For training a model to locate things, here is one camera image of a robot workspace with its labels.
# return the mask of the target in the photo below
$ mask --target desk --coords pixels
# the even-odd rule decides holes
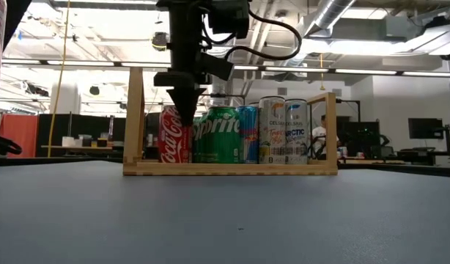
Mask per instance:
[[[0,264],[450,264],[448,177],[121,175],[0,167]]]
[[[396,160],[371,160],[364,158],[341,158],[339,161],[343,164],[405,164],[404,161]]]
[[[115,150],[113,147],[63,147],[63,146],[51,146],[51,149],[59,149],[65,150],[66,155],[70,155],[71,153],[84,153],[84,154],[105,154],[108,157],[110,155],[119,155],[122,154],[121,150]]]

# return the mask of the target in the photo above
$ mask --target white can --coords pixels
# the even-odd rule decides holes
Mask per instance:
[[[308,120],[306,101],[285,100],[285,163],[308,164]]]
[[[259,101],[259,163],[285,164],[285,99],[267,96]]]

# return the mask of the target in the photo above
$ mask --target white column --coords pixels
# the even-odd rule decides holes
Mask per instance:
[[[53,83],[51,91],[50,113],[54,112],[56,103],[57,82]],[[77,83],[62,82],[59,93],[59,102],[57,103],[57,114],[80,114],[81,94]]]

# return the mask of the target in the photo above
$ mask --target coca-cola can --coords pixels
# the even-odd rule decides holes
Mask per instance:
[[[165,106],[160,114],[160,162],[192,162],[192,132],[192,126],[185,127],[181,124],[180,113],[175,106]]]

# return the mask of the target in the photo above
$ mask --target wooden rack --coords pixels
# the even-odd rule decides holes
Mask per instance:
[[[309,99],[308,104],[326,102],[326,161],[309,165],[268,164],[163,164],[142,160],[144,132],[144,82],[141,67],[132,67],[129,76],[128,112],[125,126],[124,163],[127,175],[337,175],[336,96],[332,92]]]

